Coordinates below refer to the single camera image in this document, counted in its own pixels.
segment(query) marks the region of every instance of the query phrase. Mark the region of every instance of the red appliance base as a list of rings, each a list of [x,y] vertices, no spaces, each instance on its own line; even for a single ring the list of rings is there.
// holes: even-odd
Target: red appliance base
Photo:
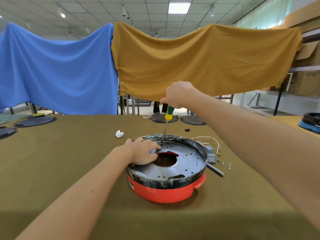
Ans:
[[[128,176],[130,186],[140,197],[156,203],[175,203],[189,198],[194,189],[199,188],[206,180],[205,173],[192,184],[175,189],[156,189],[144,186]]]

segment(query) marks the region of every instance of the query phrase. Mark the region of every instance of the sheer curtain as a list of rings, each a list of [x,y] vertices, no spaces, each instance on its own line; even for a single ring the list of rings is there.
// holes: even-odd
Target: sheer curtain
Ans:
[[[240,28],[268,29],[283,23],[289,14],[291,0],[266,0],[260,6],[237,21]]]

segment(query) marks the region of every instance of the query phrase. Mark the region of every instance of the forearm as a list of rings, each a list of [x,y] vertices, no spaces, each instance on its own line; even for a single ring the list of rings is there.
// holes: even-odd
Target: forearm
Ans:
[[[43,211],[17,239],[88,239],[110,190],[129,164],[130,157],[126,145],[112,150]]]
[[[240,159],[320,229],[318,138],[200,92],[186,103]]]

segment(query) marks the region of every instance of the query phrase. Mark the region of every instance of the white crumpled tissue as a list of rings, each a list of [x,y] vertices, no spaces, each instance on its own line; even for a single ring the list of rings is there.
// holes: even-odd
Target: white crumpled tissue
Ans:
[[[120,130],[118,130],[118,131],[115,133],[115,136],[116,136],[117,138],[121,138],[121,137],[123,137],[123,132],[120,132]]]

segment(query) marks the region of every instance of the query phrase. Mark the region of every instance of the wire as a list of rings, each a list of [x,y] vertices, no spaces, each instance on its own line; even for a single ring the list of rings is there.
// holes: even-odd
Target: wire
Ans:
[[[213,138],[212,136],[197,136],[197,137],[191,138],[191,140],[195,140],[195,139],[197,139],[197,138],[212,138],[212,139],[214,139],[214,140],[218,143],[217,153],[216,153],[217,156],[218,156],[218,151],[219,151],[220,144],[219,144],[219,142],[218,142],[215,138]]]

